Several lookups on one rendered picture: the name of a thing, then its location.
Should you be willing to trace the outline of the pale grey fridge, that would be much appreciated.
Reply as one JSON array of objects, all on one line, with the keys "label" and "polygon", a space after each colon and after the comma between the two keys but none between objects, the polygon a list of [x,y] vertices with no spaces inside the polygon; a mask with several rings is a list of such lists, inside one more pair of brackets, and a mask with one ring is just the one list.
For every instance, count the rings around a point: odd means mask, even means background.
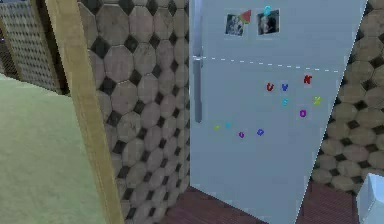
[{"label": "pale grey fridge", "polygon": [[[203,0],[202,121],[195,121],[190,25],[193,187],[268,224],[295,224],[368,0]],[[257,15],[280,10],[280,31]],[[252,11],[242,37],[228,14]]]}]

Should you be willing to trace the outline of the photo with red magnet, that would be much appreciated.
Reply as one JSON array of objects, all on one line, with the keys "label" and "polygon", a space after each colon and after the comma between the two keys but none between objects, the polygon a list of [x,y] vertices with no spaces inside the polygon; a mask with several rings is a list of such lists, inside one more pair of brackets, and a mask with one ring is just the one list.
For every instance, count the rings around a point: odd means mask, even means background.
[{"label": "photo with red magnet", "polygon": [[251,10],[247,10],[241,14],[228,14],[226,17],[225,34],[242,37],[245,33],[245,28],[251,22],[251,15]]}]

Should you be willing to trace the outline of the photo with cyan magnet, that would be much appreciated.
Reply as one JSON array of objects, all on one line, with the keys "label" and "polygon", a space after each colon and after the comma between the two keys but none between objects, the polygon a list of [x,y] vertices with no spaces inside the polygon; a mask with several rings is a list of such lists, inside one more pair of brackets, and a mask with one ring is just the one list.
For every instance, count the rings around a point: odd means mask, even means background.
[{"label": "photo with cyan magnet", "polygon": [[257,15],[258,34],[267,35],[280,31],[280,10],[265,6]]}]

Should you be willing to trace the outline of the pale blue bin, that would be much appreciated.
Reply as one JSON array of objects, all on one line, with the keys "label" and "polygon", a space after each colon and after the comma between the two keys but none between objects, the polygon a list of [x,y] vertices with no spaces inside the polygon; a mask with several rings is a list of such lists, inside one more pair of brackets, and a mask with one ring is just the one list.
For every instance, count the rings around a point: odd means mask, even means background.
[{"label": "pale blue bin", "polygon": [[356,202],[360,224],[384,224],[384,177],[368,173]]}]

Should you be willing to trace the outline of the wooden door frame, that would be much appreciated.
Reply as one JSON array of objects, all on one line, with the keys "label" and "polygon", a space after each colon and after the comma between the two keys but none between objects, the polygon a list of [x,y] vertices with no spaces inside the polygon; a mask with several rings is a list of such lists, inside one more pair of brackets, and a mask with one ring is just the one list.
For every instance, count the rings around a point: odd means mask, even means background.
[{"label": "wooden door frame", "polygon": [[30,0],[47,8],[106,224],[124,224],[77,0]]}]

